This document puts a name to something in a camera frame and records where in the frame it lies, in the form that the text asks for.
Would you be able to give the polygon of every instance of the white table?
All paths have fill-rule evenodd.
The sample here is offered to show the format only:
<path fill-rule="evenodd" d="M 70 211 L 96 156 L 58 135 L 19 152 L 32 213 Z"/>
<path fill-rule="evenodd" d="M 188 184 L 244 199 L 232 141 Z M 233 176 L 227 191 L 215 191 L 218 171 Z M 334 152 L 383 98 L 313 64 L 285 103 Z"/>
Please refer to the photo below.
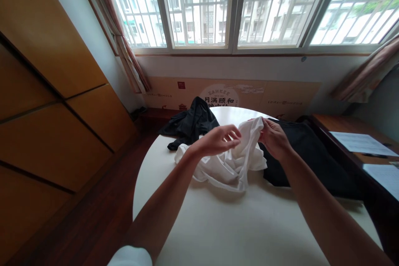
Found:
<path fill-rule="evenodd" d="M 211 109 L 220 125 L 238 127 L 268 117 L 244 108 Z M 174 140 L 159 136 L 148 150 L 137 178 L 133 219 L 175 167 L 175 152 L 167 149 Z M 249 188 L 241 194 L 192 180 L 157 265 L 329 265 L 291 189 L 272 186 L 262 174 L 249 171 Z M 340 202 L 381 247 L 364 205 Z"/>

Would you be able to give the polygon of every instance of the curtain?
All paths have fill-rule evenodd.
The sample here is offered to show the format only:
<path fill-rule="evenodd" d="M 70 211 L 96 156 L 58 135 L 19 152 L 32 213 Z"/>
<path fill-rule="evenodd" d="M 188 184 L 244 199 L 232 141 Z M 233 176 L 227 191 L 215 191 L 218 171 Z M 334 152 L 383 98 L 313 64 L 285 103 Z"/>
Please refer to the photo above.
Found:
<path fill-rule="evenodd" d="M 150 85 L 134 55 L 124 32 L 122 18 L 118 12 L 115 0 L 95 0 L 107 26 L 115 40 L 123 69 L 136 94 L 145 94 Z"/>
<path fill-rule="evenodd" d="M 381 80 L 399 60 L 399 34 L 387 41 L 332 92 L 339 101 L 367 103 Z"/>

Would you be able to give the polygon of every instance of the wooden cabinet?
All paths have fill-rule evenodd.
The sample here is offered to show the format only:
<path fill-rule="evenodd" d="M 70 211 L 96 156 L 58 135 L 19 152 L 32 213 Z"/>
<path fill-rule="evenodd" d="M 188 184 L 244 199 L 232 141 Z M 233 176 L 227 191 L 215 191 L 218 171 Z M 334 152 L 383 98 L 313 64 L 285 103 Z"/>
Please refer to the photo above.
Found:
<path fill-rule="evenodd" d="M 109 84 L 66 103 L 115 152 L 136 134 L 133 121 Z"/>
<path fill-rule="evenodd" d="M 112 156 L 63 104 L 0 125 L 0 160 L 72 191 Z"/>
<path fill-rule="evenodd" d="M 65 98 L 107 83 L 58 0 L 0 0 L 0 32 Z"/>
<path fill-rule="evenodd" d="M 0 44 L 0 120 L 55 100 L 40 80 Z"/>
<path fill-rule="evenodd" d="M 0 166 L 0 265 L 72 196 Z"/>

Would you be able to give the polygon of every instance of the document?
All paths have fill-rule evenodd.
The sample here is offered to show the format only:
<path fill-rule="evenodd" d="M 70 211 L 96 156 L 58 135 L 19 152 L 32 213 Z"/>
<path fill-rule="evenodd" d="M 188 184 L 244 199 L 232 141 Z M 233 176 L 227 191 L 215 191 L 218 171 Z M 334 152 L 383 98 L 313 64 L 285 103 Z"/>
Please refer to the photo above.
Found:
<path fill-rule="evenodd" d="M 399 157 L 382 143 L 367 134 L 330 132 L 350 152 Z"/>
<path fill-rule="evenodd" d="M 378 164 L 364 164 L 363 169 L 399 201 L 399 169 Z"/>

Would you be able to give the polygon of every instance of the wall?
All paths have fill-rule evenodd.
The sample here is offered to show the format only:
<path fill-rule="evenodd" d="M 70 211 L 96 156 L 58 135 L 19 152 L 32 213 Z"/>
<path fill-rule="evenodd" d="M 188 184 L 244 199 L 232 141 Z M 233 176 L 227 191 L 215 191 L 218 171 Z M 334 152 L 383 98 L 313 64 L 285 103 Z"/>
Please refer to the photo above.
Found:
<path fill-rule="evenodd" d="M 354 116 L 399 142 L 399 69 L 392 71 Z"/>
<path fill-rule="evenodd" d="M 110 85 L 128 111 L 141 106 L 127 81 L 88 0 L 59 0 Z"/>
<path fill-rule="evenodd" d="M 321 82 L 305 113 L 341 114 L 348 104 L 329 93 L 366 57 L 150 57 L 138 60 L 148 76 Z"/>

